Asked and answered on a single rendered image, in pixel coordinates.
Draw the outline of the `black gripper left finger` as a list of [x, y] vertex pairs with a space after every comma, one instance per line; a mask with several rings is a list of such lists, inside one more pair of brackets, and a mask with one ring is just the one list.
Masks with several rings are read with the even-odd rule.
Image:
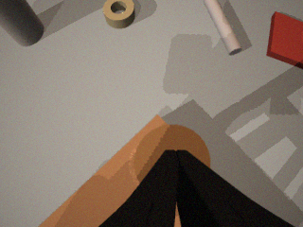
[[133, 194], [99, 227], [174, 227], [179, 162], [166, 149]]

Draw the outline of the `orange-brown wooden stool seat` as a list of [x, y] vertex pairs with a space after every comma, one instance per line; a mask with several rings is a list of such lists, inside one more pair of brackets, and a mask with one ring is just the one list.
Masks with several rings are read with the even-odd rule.
[[164, 125], [157, 115], [39, 227], [99, 227], [139, 186], [134, 154], [140, 140]]

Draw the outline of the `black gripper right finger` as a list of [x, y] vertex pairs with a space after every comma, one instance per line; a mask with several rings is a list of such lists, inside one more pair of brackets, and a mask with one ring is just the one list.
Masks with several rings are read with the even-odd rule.
[[294, 227], [242, 194], [187, 150], [179, 162], [181, 227]]

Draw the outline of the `red rectangular block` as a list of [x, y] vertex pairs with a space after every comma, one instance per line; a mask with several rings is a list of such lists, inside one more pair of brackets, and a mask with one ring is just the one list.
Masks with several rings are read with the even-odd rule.
[[266, 56], [303, 69], [303, 22], [275, 12]]

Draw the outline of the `tan wooden stool legs with crossbar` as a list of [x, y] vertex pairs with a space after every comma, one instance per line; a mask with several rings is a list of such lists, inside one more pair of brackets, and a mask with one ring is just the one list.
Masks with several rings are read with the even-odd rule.
[[139, 183], [166, 149], [187, 150], [209, 168], [210, 154], [205, 141], [195, 131], [181, 125], [164, 125], [148, 132], [134, 154], [134, 172]]

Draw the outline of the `tan roll of masking tape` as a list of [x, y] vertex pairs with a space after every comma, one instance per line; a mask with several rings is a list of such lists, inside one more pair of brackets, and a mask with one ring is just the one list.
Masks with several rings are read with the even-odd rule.
[[[118, 10], [124, 12], [116, 14]], [[134, 2], [132, 0], [107, 0], [103, 6], [106, 22], [113, 28], [130, 26], [135, 18]]]

